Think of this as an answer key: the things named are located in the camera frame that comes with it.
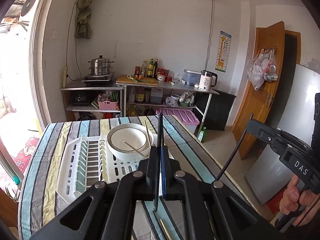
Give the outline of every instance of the striped tablecloth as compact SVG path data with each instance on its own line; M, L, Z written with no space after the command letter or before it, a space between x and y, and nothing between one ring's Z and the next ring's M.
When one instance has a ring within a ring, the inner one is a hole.
M33 233L52 220L68 205L56 193L57 177L66 144L81 135L99 136L122 123L143 124L156 133L156 116L123 117L82 122L49 124L37 145L22 184L18 227L20 240L28 240ZM164 116L164 141L172 156L180 162L181 169L197 179L211 183L221 170L221 165L199 143L196 137L175 117ZM228 175L221 178L241 198L250 201ZM165 240L153 214L153 202L138 202L132 238ZM158 219L163 219L172 239L184 239L182 208L179 201L160 198Z

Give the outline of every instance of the white kettle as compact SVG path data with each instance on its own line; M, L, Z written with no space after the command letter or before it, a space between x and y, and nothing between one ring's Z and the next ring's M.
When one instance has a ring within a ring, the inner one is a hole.
M214 84L212 85L212 77L215 77ZM203 70L201 71L201 77L199 82L199 89L209 91L211 88L217 85L218 75L216 73Z

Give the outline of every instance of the refrigerator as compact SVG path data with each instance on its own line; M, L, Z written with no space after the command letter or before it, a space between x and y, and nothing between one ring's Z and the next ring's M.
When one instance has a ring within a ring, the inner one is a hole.
M320 74L297 64L291 92L277 128L311 145L315 94L319 92ZM289 182L292 175L279 161L279 155L267 145L245 177L258 200L264 204Z

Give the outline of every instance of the screw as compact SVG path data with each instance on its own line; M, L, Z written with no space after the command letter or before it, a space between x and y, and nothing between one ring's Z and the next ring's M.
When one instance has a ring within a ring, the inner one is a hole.
M223 187L223 182L217 180L217 181L215 181L215 182L213 183L213 186L214 186L215 188L222 188L222 187Z
M105 183L103 181L98 181L96 184L94 184L96 188L103 188L105 186Z
M184 171L176 171L176 176L179 177L179 178L182 178L184 177L186 173Z
M140 178L143 176L143 172L142 171L135 171L133 173L133 176L136 177L136 178Z

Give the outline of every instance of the human hand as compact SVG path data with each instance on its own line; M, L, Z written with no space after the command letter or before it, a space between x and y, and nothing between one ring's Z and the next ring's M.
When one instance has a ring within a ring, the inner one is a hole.
M293 175L287 189L283 193L283 198L280 201L280 211L285 214L289 215L291 211L296 211L298 209L298 200L300 196L300 191L297 188L297 184L299 182L299 178L297 175ZM296 226L301 219L304 217L306 212L310 209L310 207L317 201L319 195L316 195L311 192L311 190L306 190L301 194L300 197L300 204L302 206L306 206L304 211L300 216L296 218L296 220L292 223L292 225ZM304 218L304 220L299 224L303 226L309 223L313 217L316 215L318 209L320 208L320 201L312 208L312 210L308 213L308 215Z

